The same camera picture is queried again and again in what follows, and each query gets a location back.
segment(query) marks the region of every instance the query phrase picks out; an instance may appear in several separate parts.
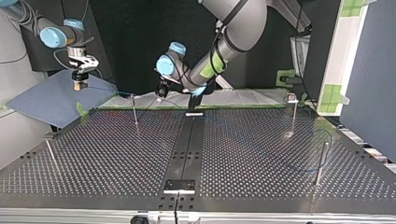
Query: wall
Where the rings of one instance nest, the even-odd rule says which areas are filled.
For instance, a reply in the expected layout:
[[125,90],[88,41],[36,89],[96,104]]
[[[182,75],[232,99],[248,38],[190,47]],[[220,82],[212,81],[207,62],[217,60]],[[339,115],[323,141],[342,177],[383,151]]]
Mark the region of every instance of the wall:
[[[0,105],[41,82],[32,72],[19,31],[0,14]],[[0,109],[0,169],[37,146],[50,126],[13,111]]]
[[396,162],[396,1],[369,6],[347,87],[341,122]]

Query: gray panel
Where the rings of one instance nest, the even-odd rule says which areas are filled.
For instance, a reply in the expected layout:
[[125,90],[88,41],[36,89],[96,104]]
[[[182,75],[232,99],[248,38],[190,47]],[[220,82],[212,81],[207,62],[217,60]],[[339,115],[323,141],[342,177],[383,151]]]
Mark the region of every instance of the gray panel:
[[[131,110],[96,111],[52,142],[56,161],[41,145],[0,171],[0,207],[172,211],[163,184],[182,178],[196,193],[180,211],[396,214],[390,170],[324,118],[302,109],[293,125],[292,111],[143,110],[138,128]],[[316,130],[333,142],[318,187],[309,170],[330,136]]]
[[394,37],[396,1],[369,6],[363,26],[341,122],[359,137],[396,161],[396,76]]
[[[45,148],[22,156],[13,164],[17,169],[0,172],[0,201],[10,200],[1,206],[15,206],[13,196],[37,199],[29,206],[47,207],[59,199],[69,203],[56,206],[79,207],[85,204],[82,200],[93,198],[87,203],[96,208],[145,209],[145,204],[155,204],[147,209],[157,209],[156,197],[184,117],[180,111],[138,111],[136,126],[129,119],[133,115],[131,110],[93,113],[51,143],[56,161]],[[159,134],[161,119],[168,122],[166,132]]]
[[312,35],[306,58],[304,81],[312,98],[318,99],[329,59],[330,47],[341,0],[318,1],[312,19]]
[[[331,141],[318,130],[330,132],[333,143],[321,185],[314,187],[323,143]],[[297,114],[294,128],[291,108],[207,111],[194,209],[394,213],[387,205],[396,203],[395,176],[380,175],[365,159],[361,148],[305,110]]]
[[75,91],[71,71],[63,70],[13,98],[7,106],[26,116],[64,128],[80,117],[78,103],[88,111],[103,104],[115,93],[111,83],[98,77],[90,75],[88,85],[87,89]]

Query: robotic arm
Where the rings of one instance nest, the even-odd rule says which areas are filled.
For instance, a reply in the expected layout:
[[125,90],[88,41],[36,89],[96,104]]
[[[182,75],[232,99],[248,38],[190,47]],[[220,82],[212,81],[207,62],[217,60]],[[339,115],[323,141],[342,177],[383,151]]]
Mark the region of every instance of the robotic arm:
[[[199,0],[221,21],[220,28],[206,56],[190,69],[183,63],[186,48],[177,42],[157,61],[157,71],[162,76],[160,86],[171,83],[182,85],[184,92],[200,95],[207,81],[221,74],[232,59],[252,49],[262,36],[267,20],[265,0]],[[166,97],[167,91],[157,94]]]
[[96,69],[99,62],[87,55],[82,21],[66,19],[64,25],[57,25],[49,19],[37,14],[23,0],[0,0],[0,12],[12,21],[40,36],[43,43],[52,49],[67,47],[70,64],[74,70],[72,78],[75,90],[87,87],[88,73]]

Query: green tape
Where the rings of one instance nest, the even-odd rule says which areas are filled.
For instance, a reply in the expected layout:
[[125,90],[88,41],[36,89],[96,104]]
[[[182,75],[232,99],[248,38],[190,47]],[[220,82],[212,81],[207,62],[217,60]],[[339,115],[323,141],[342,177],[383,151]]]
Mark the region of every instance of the green tape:
[[88,115],[88,111],[84,110],[84,107],[82,106],[82,103],[77,102],[77,112],[79,113],[80,116],[84,117],[86,115]]
[[[251,109],[251,108],[285,108],[288,105],[199,105],[198,109]],[[100,110],[108,110],[108,109],[119,109],[119,110],[131,110],[133,109],[131,106],[102,106],[99,107]],[[137,106],[136,110],[181,110],[188,109],[186,106],[176,107],[176,106],[156,106],[151,108],[146,108],[143,106]]]
[[335,113],[338,104],[341,103],[341,85],[325,85],[320,99],[319,112]]
[[344,0],[341,17],[357,17],[361,14],[364,0]]
[[[223,72],[224,71],[223,63],[222,63],[222,61],[221,61],[221,59],[220,59],[220,57],[219,57],[219,55],[217,53],[215,53],[215,55],[213,55],[213,60],[212,61],[213,61],[213,67],[215,67],[217,72]],[[212,78],[215,74],[216,73],[213,70],[212,64],[210,63],[210,61],[209,61],[209,63],[207,63],[207,65],[204,67],[204,69],[200,73],[201,77],[204,77],[204,78],[207,78],[207,79]]]
[[0,108],[3,109],[3,110],[8,110],[8,107],[7,107],[8,101],[9,101],[9,100],[5,100],[5,101],[1,104]]
[[200,105],[198,109],[267,109],[285,108],[288,105]]
[[292,69],[290,70],[279,70],[277,71],[276,75],[276,86],[277,87],[286,87],[286,88],[292,88],[292,84],[286,84],[286,82],[281,81],[280,79],[282,77],[295,77],[296,72]]

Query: black backdrop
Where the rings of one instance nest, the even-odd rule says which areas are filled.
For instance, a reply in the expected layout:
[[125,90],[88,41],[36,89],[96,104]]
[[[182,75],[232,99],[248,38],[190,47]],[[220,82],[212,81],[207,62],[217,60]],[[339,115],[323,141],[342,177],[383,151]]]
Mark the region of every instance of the black backdrop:
[[[120,91],[154,91],[159,76],[153,68],[171,41],[185,44],[186,59],[195,65],[214,37],[216,19],[196,0],[91,1],[91,7]],[[276,71],[293,68],[294,35],[293,26],[269,8],[261,40],[224,76],[237,88],[273,88]]]

